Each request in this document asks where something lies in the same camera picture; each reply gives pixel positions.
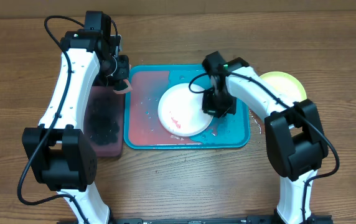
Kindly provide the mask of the green and orange sponge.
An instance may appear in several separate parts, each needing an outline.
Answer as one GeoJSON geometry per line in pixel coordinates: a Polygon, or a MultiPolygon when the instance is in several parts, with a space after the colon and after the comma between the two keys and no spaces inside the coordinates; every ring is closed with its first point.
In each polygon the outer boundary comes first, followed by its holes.
{"type": "Polygon", "coordinates": [[[116,94],[126,94],[132,90],[132,86],[128,79],[118,80],[113,87],[116,94]]]}

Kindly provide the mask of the white plate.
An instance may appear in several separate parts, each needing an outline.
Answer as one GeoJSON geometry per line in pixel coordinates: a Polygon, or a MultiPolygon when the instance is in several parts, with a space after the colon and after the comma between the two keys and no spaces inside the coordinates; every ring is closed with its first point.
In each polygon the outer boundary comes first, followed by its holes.
{"type": "Polygon", "coordinates": [[[191,137],[206,130],[213,116],[202,110],[203,94],[189,90],[189,83],[169,88],[159,100],[157,114],[162,126],[171,134],[191,137]]]}

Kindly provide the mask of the yellow-green plate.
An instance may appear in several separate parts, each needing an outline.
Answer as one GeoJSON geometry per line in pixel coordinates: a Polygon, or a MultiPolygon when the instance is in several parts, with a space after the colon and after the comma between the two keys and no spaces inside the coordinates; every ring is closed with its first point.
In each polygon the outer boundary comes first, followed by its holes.
{"type": "Polygon", "coordinates": [[[267,72],[260,76],[262,80],[295,101],[307,99],[306,91],[299,80],[285,72],[267,72]]]}

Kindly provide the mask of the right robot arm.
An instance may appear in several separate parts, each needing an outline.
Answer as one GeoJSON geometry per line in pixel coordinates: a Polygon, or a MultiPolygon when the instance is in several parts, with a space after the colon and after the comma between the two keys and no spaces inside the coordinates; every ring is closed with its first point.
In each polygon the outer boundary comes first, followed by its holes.
{"type": "Polygon", "coordinates": [[[267,156],[281,177],[275,222],[316,223],[309,208],[312,184],[328,155],[316,105],[278,92],[242,58],[227,62],[214,52],[202,66],[212,84],[204,91],[204,113],[235,114],[240,100],[264,121],[267,156]]]}

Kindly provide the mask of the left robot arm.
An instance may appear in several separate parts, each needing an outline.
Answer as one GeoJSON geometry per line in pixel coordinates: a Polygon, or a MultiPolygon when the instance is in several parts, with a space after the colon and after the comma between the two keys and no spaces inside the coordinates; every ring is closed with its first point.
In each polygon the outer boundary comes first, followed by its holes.
{"type": "Polygon", "coordinates": [[[120,54],[121,35],[101,30],[67,32],[57,44],[60,73],[51,101],[37,127],[22,135],[28,162],[17,185],[17,197],[25,205],[39,205],[57,198],[68,203],[77,223],[114,223],[111,208],[95,185],[96,153],[84,135],[85,110],[93,83],[100,79],[125,92],[129,62],[120,54]],[[56,194],[30,202],[22,187],[29,171],[36,181],[56,194]]]}

